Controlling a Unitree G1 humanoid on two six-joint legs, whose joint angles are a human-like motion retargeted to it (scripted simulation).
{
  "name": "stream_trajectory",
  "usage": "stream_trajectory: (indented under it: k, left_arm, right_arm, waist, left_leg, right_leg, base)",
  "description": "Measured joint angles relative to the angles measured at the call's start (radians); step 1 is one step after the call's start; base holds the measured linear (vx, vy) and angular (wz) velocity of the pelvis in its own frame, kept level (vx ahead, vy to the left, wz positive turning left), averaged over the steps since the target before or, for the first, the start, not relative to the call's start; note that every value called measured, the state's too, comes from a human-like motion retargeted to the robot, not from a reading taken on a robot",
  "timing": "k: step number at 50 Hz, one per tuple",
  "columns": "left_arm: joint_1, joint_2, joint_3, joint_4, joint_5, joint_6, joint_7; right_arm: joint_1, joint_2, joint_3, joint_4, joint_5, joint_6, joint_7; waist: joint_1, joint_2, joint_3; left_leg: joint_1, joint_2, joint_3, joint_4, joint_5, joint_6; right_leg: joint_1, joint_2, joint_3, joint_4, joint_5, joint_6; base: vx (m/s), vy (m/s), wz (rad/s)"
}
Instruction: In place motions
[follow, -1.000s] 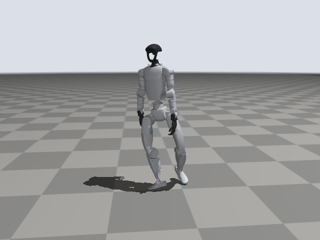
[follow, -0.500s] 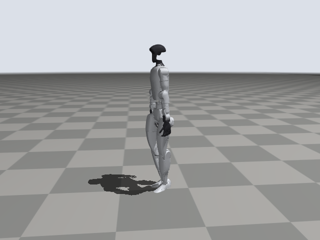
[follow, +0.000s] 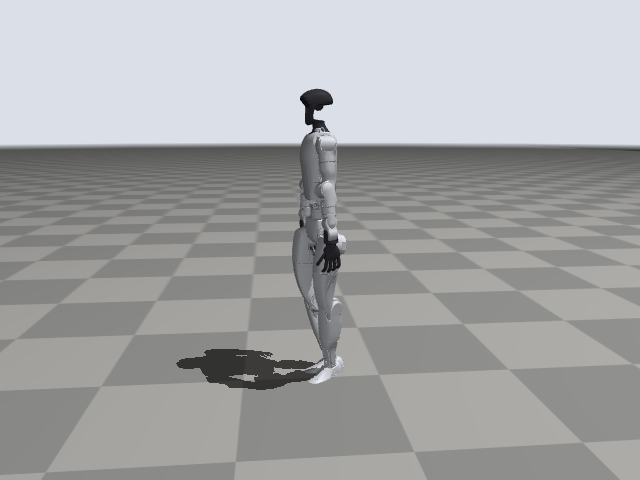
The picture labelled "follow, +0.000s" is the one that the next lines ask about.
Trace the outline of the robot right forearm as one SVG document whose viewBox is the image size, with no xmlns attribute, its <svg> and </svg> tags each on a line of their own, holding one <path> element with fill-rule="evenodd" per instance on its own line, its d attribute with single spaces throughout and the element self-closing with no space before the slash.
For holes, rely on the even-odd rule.
<svg viewBox="0 0 640 480">
<path fill-rule="evenodd" d="M 305 226 L 306 218 L 311 216 L 310 214 L 311 207 L 309 204 L 313 204 L 314 200 L 305 199 L 304 191 L 302 189 L 301 189 L 300 199 L 301 199 L 301 203 L 300 203 L 300 210 L 298 214 L 299 214 L 300 220 L 303 221 L 303 225 Z"/>
</svg>

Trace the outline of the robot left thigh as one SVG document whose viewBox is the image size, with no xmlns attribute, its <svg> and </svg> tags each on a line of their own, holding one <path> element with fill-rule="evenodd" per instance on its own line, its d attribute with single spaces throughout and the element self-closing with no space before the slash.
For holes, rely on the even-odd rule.
<svg viewBox="0 0 640 480">
<path fill-rule="evenodd" d="M 340 255 L 343 254 L 346 250 L 346 238 L 343 235 L 338 233 L 338 243 L 336 244 L 339 248 Z M 324 268 L 325 260 L 323 259 L 319 266 L 316 266 L 316 263 L 319 261 L 320 257 L 323 255 L 326 244 L 324 244 L 324 235 L 318 238 L 314 260 L 313 260 L 313 286 L 315 298 L 317 301 L 317 305 L 319 309 L 323 309 L 325 311 L 326 317 L 328 318 L 328 314 L 333 306 L 333 301 L 339 301 L 334 297 L 335 285 L 337 280 L 338 269 L 336 268 L 334 271 L 330 271 L 327 273 L 329 268 L 325 272 L 321 272 Z M 337 264 L 337 261 L 336 261 Z M 333 261 L 332 261 L 333 268 Z M 340 302 L 340 301 L 339 301 Z"/>
</svg>

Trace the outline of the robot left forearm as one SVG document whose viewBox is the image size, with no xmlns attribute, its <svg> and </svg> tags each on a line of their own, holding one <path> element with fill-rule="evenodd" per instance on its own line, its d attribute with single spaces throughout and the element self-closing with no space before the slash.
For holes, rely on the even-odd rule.
<svg viewBox="0 0 640 480">
<path fill-rule="evenodd" d="M 322 209 L 322 227 L 328 233 L 328 241 L 334 241 L 338 238 L 336 206 L 337 196 L 334 186 L 331 183 L 325 183 L 322 187 L 324 200 L 320 202 Z"/>
</svg>

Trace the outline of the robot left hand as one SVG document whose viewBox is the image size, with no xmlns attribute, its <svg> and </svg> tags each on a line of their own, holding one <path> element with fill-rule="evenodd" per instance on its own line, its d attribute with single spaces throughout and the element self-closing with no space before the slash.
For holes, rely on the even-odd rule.
<svg viewBox="0 0 640 480">
<path fill-rule="evenodd" d="M 328 268 L 328 261 L 329 261 L 329 268 L 327 270 L 327 273 L 329 273 L 331 270 L 334 271 L 336 268 L 338 269 L 341 266 L 340 251 L 336 245 L 338 243 L 338 238 L 337 240 L 334 240 L 334 241 L 328 241 L 328 233 L 326 230 L 324 231 L 323 235 L 324 235 L 324 244 L 326 244 L 326 246 L 323 249 L 324 251 L 323 255 L 320 257 L 319 261 L 316 263 L 316 266 L 319 266 L 322 260 L 324 259 L 325 264 L 321 272 L 325 272 Z M 336 259 L 337 259 L 337 264 L 336 264 Z M 333 268 L 332 268 L 332 261 L 333 261 Z"/>
</svg>

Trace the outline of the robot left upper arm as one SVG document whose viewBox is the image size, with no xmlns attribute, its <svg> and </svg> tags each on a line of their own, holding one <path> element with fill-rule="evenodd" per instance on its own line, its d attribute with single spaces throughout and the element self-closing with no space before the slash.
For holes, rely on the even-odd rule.
<svg viewBox="0 0 640 480">
<path fill-rule="evenodd" d="M 336 139 L 332 136 L 318 136 L 316 140 L 316 151 L 319 155 L 319 170 L 322 182 L 315 186 L 315 194 L 319 198 L 324 198 L 322 187 L 325 183 L 331 183 L 335 189 L 335 154 L 337 149 Z"/>
</svg>

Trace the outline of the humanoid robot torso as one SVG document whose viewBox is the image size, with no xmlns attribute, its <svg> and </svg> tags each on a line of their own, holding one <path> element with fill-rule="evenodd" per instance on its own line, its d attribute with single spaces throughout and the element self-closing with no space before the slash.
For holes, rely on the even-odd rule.
<svg viewBox="0 0 640 480">
<path fill-rule="evenodd" d="M 321 131 L 323 129 L 323 132 Z M 312 129 L 313 130 L 313 129 Z M 333 133 L 325 132 L 323 127 L 314 129 L 314 133 L 307 134 L 301 144 L 300 148 L 300 164 L 302 171 L 302 181 L 304 196 L 307 200 L 316 200 L 316 204 L 310 205 L 310 217 L 306 218 L 305 227 L 307 236 L 310 240 L 317 244 L 318 238 L 323 235 L 324 229 L 322 227 L 322 209 L 320 202 L 324 198 L 319 198 L 315 194 L 315 186 L 322 182 L 322 176 L 319 170 L 319 155 L 316 151 L 316 140 L 318 136 L 327 135 L 335 138 Z M 336 138 L 335 138 L 336 139 Z M 337 141 L 336 141 L 337 143 Z M 337 182 L 337 149 L 335 154 L 335 192 Z"/>
</svg>

